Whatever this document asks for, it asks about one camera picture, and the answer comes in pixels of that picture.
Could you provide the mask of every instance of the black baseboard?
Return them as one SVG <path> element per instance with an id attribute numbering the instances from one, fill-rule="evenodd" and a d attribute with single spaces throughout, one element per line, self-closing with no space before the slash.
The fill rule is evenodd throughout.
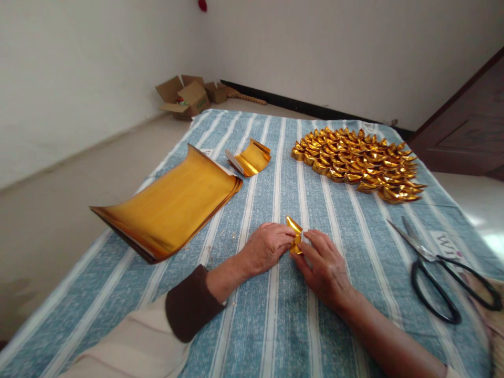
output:
<path id="1" fill-rule="evenodd" d="M 377 121 L 373 121 L 367 118 L 358 117 L 356 115 L 343 113 L 337 110 L 332 110 L 328 108 L 324 108 L 322 106 L 310 104 L 303 101 L 294 100 L 288 97 L 280 96 L 279 94 L 264 92 L 260 89 L 255 89 L 251 87 L 246 87 L 237 83 L 233 83 L 226 80 L 221 80 L 221 83 L 227 85 L 228 87 L 236 89 L 238 92 L 246 95 L 256 97 L 261 100 L 265 100 L 267 103 L 271 105 L 275 105 L 281 108 L 297 111 L 302 114 L 306 114 L 307 116 L 319 118 L 322 120 L 359 120 L 370 123 L 380 123 Z M 413 135 L 413 131 L 405 130 L 397 127 L 392 127 L 395 131 L 399 133 L 399 135 L 403 138 L 403 140 L 408 140 L 411 135 Z"/>

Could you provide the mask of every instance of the folded gold paper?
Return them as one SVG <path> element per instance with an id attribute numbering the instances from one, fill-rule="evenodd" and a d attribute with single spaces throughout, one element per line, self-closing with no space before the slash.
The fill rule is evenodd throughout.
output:
<path id="1" fill-rule="evenodd" d="M 240 155 L 233 156 L 226 150 L 226 157 L 231 165 L 243 176 L 251 177 L 266 168 L 271 160 L 271 150 L 255 139 L 250 138 L 248 147 Z"/>
<path id="2" fill-rule="evenodd" d="M 303 229 L 296 222 L 294 222 L 290 216 L 286 217 L 286 223 L 287 226 L 292 227 L 292 229 L 296 233 L 296 237 L 294 238 L 292 246 L 290 247 L 290 252 L 292 254 L 301 255 L 303 251 L 299 249 L 298 244 L 301 241 L 301 233 L 303 232 Z"/>
<path id="3" fill-rule="evenodd" d="M 422 197 L 426 185 L 411 181 L 416 177 L 416 156 L 404 151 L 405 142 L 388 144 L 364 130 L 315 130 L 296 141 L 291 156 L 310 165 L 318 174 L 334 182 L 357 185 L 362 193 L 378 191 L 390 204 L 412 202 Z"/>
<path id="4" fill-rule="evenodd" d="M 188 144 L 185 160 L 130 200 L 90 206 L 148 263 L 176 254 L 242 187 L 242 180 Z"/>

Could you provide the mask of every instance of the door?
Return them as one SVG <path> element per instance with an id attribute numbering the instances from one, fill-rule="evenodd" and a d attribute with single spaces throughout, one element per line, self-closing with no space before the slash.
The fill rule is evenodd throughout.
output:
<path id="1" fill-rule="evenodd" d="M 408 141 L 431 171 L 504 172 L 504 48 Z"/>

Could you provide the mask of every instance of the blue striped cloth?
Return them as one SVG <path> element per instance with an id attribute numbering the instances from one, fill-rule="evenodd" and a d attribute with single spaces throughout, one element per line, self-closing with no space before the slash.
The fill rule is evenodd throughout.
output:
<path id="1" fill-rule="evenodd" d="M 333 183 L 290 157 L 296 140 L 315 128 L 376 133 L 399 143 L 391 128 L 360 121 L 305 121 L 207 110 L 145 180 L 149 185 L 184 160 L 187 143 L 229 166 L 224 151 L 240 153 L 249 138 L 271 148 L 271 162 L 244 179 L 241 191 L 177 255 L 147 265 L 111 231 L 105 232 L 0 354 L 2 377 L 53 377 L 95 345 L 124 316 L 177 285 L 198 264 L 212 268 L 236 254 L 263 222 L 291 216 L 305 230 L 328 234 L 345 256 L 353 285 L 398 327 L 450 364 L 462 377 L 488 376 L 487 339 L 463 291 L 439 267 L 431 271 L 460 309 L 462 324 L 439 321 L 410 285 L 416 256 L 386 222 L 407 216 L 438 251 L 432 232 L 449 235 L 477 270 L 504 279 L 499 260 L 458 205 L 420 163 L 423 199 L 387 205 L 355 186 Z M 347 326 L 307 286 L 287 256 L 239 287 L 227 308 L 196 336 L 182 377 L 381 376 Z"/>

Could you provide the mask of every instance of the person's left hand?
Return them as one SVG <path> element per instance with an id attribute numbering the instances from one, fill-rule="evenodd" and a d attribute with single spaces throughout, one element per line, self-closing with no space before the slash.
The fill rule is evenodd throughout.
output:
<path id="1" fill-rule="evenodd" d="M 261 224 L 235 256 L 237 268 L 243 269 L 248 278 L 264 273 L 290 248 L 295 236 L 294 230 L 287 225 Z"/>

